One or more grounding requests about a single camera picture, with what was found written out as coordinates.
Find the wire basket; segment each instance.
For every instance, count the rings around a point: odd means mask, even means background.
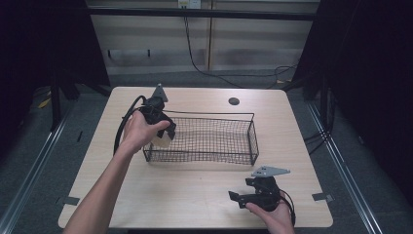
[[[254,165],[258,158],[253,113],[249,120],[170,117],[176,124],[168,148],[153,143],[143,147],[147,162],[210,161]]]

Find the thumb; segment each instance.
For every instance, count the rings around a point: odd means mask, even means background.
[[[168,120],[163,120],[155,125],[152,125],[153,128],[155,128],[156,131],[159,130],[164,130],[165,128],[167,128],[170,125],[170,122]]]
[[[262,208],[258,207],[257,205],[253,203],[247,203],[245,204],[245,207],[249,209],[255,215],[261,217],[261,219],[264,221],[266,221],[269,218],[269,215],[266,211],[264,211]]]

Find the table surface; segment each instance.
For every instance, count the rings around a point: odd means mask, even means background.
[[[154,88],[115,88],[103,111],[70,197],[86,196],[106,168],[122,116],[139,95]],[[110,222],[114,228],[265,228],[265,224],[229,199],[228,191],[254,193],[244,179],[260,166],[291,170],[277,175],[279,188],[292,198],[296,227],[328,227],[332,216],[316,172],[283,91],[164,88],[167,110],[193,112],[253,112],[259,156],[254,166],[218,162],[147,163],[134,155]],[[229,98],[240,104],[231,105]],[[179,114],[168,113],[169,117]],[[76,207],[65,205],[58,220],[64,227]]]

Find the hand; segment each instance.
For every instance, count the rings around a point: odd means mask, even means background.
[[[140,111],[135,111],[124,127],[124,139],[120,147],[126,147],[132,154],[149,143],[156,133],[169,126],[170,122],[163,120],[155,125],[148,125]]]
[[[272,212],[266,212],[253,203],[247,203],[246,208],[252,213],[259,216],[267,225],[268,230],[272,234],[291,234],[294,233],[294,227],[291,223],[291,216],[289,213],[288,205],[285,201],[280,200],[277,208]]]

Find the power cord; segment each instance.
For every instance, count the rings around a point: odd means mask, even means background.
[[[283,192],[283,193],[288,197],[289,201],[291,202],[291,203],[289,203],[283,196],[280,197],[280,198],[286,203],[286,205],[288,206],[288,208],[289,208],[289,214],[290,214],[290,216],[291,216],[291,223],[292,223],[293,226],[295,226],[296,216],[295,216],[294,202],[292,202],[292,199],[291,199],[291,197],[289,196],[288,193],[286,193],[286,192],[285,192],[284,190],[282,190],[282,189],[280,189],[280,191]]]
[[[322,138],[322,141],[315,148],[313,148],[309,152],[309,155],[316,152],[324,143],[326,143],[331,138],[331,133],[332,133],[333,127],[334,127],[335,107],[336,107],[336,100],[335,100],[333,94],[331,92],[329,92],[329,115],[328,115],[326,129],[319,132],[319,133],[316,133],[312,136],[304,138],[305,141],[309,141],[309,140],[315,138],[315,140],[312,140],[310,142],[306,142],[307,145],[313,144],[313,143],[319,141],[320,138]]]
[[[190,40],[190,36],[189,36],[189,23],[188,23],[188,18],[185,17],[185,18],[184,18],[184,22],[185,22],[186,39],[187,39],[187,42],[188,42],[189,57],[191,58],[192,65],[194,66],[194,68],[195,68],[198,72],[200,72],[201,74],[203,74],[203,75],[205,75],[205,76],[210,76],[210,77],[218,78],[218,79],[226,82],[227,84],[230,84],[230,85],[235,86],[235,87],[240,88],[240,89],[247,89],[247,88],[246,88],[246,87],[242,87],[242,86],[240,86],[240,85],[237,85],[237,84],[235,84],[235,83],[232,83],[232,82],[228,81],[227,79],[225,79],[224,77],[232,77],[232,76],[240,76],[240,77],[271,77],[271,76],[275,76],[275,77],[276,77],[276,81],[275,81],[272,85],[270,85],[269,87],[266,88],[267,90],[269,90],[269,89],[273,88],[275,85],[277,85],[277,81],[278,81],[278,76],[279,76],[279,75],[285,73],[285,72],[288,71],[289,69],[296,68],[297,65],[298,65],[298,64],[295,64],[295,65],[292,65],[292,66],[278,66],[278,67],[275,69],[275,71],[274,71],[273,74],[268,74],[268,75],[245,75],[245,74],[214,75],[214,74],[211,74],[211,73],[203,72],[203,71],[200,70],[200,69],[197,67],[197,65],[194,63],[194,59],[193,59],[193,56],[192,56],[191,40]],[[277,73],[277,70],[282,69],[282,68],[286,68],[286,70],[283,70],[283,71]]]
[[[119,128],[118,128],[118,132],[116,133],[116,136],[115,136],[115,143],[114,143],[114,145],[113,145],[113,154],[116,153],[116,150],[117,150],[118,147],[119,147],[119,142],[121,141],[121,135],[122,135],[122,132],[124,131],[124,127],[125,127],[125,125],[127,124],[127,122],[128,122],[128,120],[130,119],[130,117],[133,115],[133,113],[137,110],[137,109],[134,108],[134,107],[136,106],[137,102],[138,102],[140,99],[142,99],[143,101],[146,101],[146,97],[145,97],[145,96],[139,96],[139,97],[137,97],[137,98],[134,100],[134,102],[133,102],[133,104],[131,105],[131,107],[128,109],[128,112],[125,114],[124,117],[122,117],[122,122],[121,122],[121,124],[120,124],[120,126],[119,126]]]

